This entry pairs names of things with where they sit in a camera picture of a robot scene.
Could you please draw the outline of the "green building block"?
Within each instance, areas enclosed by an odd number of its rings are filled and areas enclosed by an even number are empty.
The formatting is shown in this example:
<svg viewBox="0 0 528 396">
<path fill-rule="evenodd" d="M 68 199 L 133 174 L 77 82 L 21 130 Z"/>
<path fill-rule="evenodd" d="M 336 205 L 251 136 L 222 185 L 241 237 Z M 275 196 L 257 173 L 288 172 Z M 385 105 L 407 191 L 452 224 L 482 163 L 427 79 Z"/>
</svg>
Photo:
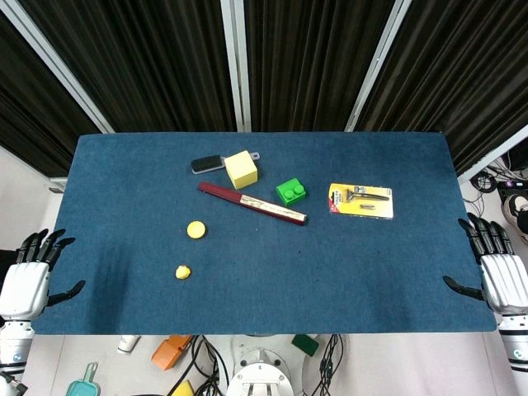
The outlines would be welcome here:
<svg viewBox="0 0 528 396">
<path fill-rule="evenodd" d="M 306 197 L 304 185 L 295 177 L 277 186 L 276 192 L 285 206 L 293 205 Z"/>
</svg>

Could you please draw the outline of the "green sponge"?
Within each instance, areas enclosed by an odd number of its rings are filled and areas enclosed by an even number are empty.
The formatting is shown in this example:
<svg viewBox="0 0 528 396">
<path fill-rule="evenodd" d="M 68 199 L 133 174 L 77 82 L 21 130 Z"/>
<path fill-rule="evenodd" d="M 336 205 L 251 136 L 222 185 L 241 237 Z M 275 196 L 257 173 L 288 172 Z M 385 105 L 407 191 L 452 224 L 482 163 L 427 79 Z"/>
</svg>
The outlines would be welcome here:
<svg viewBox="0 0 528 396">
<path fill-rule="evenodd" d="M 309 335 L 296 334 L 292 339 L 292 345 L 300 349 L 307 356 L 313 357 L 318 350 L 319 343 Z"/>
</svg>

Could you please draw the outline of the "orange box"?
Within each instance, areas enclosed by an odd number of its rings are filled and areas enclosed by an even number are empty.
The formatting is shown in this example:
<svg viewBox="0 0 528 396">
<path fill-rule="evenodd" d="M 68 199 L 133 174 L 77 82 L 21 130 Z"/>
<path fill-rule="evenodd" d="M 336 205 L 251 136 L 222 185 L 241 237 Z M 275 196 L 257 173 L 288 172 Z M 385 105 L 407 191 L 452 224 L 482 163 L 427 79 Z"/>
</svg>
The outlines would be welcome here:
<svg viewBox="0 0 528 396">
<path fill-rule="evenodd" d="M 171 369 L 187 349 L 192 335 L 171 335 L 152 354 L 151 361 L 161 370 Z"/>
</svg>

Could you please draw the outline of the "razor in yellow package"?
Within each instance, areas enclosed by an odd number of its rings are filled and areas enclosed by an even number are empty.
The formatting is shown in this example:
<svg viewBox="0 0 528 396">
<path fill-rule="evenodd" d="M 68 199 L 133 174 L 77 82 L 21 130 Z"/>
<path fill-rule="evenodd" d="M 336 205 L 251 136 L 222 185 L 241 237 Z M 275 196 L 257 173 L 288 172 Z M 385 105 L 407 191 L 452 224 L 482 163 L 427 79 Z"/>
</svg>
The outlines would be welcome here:
<svg viewBox="0 0 528 396">
<path fill-rule="evenodd" d="M 388 187 L 332 183 L 328 206 L 334 214 L 376 219 L 394 217 L 393 192 Z"/>
</svg>

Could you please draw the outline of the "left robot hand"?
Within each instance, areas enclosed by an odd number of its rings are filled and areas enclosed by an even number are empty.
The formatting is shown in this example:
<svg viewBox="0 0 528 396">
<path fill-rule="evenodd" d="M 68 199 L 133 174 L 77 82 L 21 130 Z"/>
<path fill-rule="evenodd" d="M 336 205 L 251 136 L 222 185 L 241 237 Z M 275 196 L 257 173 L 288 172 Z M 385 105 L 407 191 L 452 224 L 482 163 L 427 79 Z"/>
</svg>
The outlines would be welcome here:
<svg viewBox="0 0 528 396">
<path fill-rule="evenodd" d="M 65 247 L 74 238 L 64 238 L 64 229 L 43 229 L 30 234 L 16 250 L 0 250 L 0 318 L 30 322 L 48 307 L 78 295 L 86 284 L 78 281 L 72 289 L 52 295 L 52 271 Z"/>
</svg>

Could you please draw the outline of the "blue table cloth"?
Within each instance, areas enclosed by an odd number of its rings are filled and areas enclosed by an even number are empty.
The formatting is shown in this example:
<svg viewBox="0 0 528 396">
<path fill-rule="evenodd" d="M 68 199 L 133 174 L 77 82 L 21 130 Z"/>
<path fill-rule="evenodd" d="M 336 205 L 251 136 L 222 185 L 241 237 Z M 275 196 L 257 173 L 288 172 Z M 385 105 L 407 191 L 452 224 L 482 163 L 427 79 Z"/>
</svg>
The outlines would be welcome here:
<svg viewBox="0 0 528 396">
<path fill-rule="evenodd" d="M 191 161 L 257 151 L 245 193 L 277 202 L 295 177 L 303 226 L 198 189 L 230 186 Z M 388 187 L 394 217 L 334 214 L 332 183 Z M 50 277 L 52 293 L 85 280 L 36 319 L 40 334 L 487 332 L 488 306 L 452 291 L 479 287 L 458 220 L 466 215 L 442 134 L 119 133 L 78 141 L 57 226 L 75 239 Z M 202 238 L 186 233 L 205 224 Z M 191 268 L 185 280 L 180 265 Z"/>
</svg>

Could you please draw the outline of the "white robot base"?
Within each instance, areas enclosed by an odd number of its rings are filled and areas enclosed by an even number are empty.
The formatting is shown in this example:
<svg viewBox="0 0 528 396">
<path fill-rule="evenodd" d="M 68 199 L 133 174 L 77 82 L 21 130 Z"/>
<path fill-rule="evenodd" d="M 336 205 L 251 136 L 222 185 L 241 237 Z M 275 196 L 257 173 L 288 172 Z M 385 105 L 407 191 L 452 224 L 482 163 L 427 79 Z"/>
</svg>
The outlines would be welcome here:
<svg viewBox="0 0 528 396">
<path fill-rule="evenodd" d="M 309 356 L 293 339 L 292 335 L 231 337 L 231 379 L 225 396 L 302 396 Z"/>
</svg>

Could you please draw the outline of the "teal plastic scoop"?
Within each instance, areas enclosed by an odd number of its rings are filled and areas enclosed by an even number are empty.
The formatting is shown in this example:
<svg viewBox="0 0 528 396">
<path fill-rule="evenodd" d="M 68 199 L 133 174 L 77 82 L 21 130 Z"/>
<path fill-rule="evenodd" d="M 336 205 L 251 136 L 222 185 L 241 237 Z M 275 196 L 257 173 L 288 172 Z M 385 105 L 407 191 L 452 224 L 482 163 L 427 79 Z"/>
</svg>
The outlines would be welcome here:
<svg viewBox="0 0 528 396">
<path fill-rule="evenodd" d="M 96 371 L 97 363 L 90 362 L 83 378 L 77 379 L 69 385 L 66 396 L 100 396 L 100 387 L 93 381 Z"/>
</svg>

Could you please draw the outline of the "pale yellow cube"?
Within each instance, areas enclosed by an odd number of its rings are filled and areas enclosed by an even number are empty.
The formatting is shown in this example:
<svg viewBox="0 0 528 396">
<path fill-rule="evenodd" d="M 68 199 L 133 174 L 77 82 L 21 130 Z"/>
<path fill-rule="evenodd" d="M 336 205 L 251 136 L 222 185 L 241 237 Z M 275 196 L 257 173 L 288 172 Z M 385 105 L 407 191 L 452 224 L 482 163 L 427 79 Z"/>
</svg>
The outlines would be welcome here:
<svg viewBox="0 0 528 396">
<path fill-rule="evenodd" d="M 257 182 L 257 167 L 247 150 L 227 157 L 224 167 L 236 190 Z"/>
</svg>

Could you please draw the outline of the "white bottle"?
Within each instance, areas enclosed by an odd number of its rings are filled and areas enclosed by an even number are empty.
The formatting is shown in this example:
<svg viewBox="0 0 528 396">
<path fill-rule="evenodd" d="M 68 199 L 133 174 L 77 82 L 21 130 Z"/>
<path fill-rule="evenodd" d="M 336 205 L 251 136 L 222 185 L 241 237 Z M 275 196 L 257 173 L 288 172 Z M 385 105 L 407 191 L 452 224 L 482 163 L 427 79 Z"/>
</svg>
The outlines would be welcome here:
<svg viewBox="0 0 528 396">
<path fill-rule="evenodd" d="M 140 335 L 122 335 L 117 346 L 117 351 L 121 354 L 131 354 L 140 338 Z"/>
</svg>

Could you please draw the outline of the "black and grey brush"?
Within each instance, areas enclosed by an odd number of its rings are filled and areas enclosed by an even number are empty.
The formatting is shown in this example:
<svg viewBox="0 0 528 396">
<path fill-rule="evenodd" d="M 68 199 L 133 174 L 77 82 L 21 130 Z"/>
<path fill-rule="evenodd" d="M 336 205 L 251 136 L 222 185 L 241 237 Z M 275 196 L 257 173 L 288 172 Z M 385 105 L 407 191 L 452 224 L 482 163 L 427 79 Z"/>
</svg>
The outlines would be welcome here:
<svg viewBox="0 0 528 396">
<path fill-rule="evenodd" d="M 260 154 L 258 152 L 250 154 L 252 156 L 253 161 L 258 160 L 260 158 Z M 227 157 L 223 157 L 220 155 L 213 155 L 209 157 L 194 159 L 191 161 L 191 170 L 194 174 L 201 174 L 225 168 L 224 160 L 226 158 Z"/>
</svg>

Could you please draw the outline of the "dark red long box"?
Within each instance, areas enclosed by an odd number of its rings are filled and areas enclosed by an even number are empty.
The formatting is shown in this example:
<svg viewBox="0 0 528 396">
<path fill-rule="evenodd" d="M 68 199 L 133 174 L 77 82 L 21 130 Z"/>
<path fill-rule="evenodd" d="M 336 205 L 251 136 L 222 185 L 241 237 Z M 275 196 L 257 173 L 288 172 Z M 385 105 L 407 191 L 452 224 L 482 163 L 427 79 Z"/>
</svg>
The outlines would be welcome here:
<svg viewBox="0 0 528 396">
<path fill-rule="evenodd" d="M 304 225 L 308 218 L 306 214 L 303 214 L 299 211 L 291 210 L 287 207 L 273 204 L 271 202 L 255 198 L 253 196 L 248 196 L 235 190 L 217 186 L 205 181 L 199 183 L 198 189 L 204 193 L 216 196 L 236 205 L 240 205 L 247 209 L 293 224 Z"/>
</svg>

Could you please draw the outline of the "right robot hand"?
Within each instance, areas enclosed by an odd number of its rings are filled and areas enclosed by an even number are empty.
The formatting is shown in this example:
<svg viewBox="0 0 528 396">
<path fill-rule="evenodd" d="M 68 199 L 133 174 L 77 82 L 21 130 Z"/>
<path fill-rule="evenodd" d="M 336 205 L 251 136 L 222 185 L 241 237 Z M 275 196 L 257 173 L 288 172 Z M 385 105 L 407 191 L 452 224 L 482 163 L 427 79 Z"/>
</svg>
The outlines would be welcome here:
<svg viewBox="0 0 528 396">
<path fill-rule="evenodd" d="M 449 276 L 445 284 L 459 295 L 484 301 L 497 314 L 528 314 L 528 271 L 514 253 L 507 231 L 498 223 L 469 213 L 459 219 L 481 275 L 479 289 L 462 286 Z"/>
</svg>

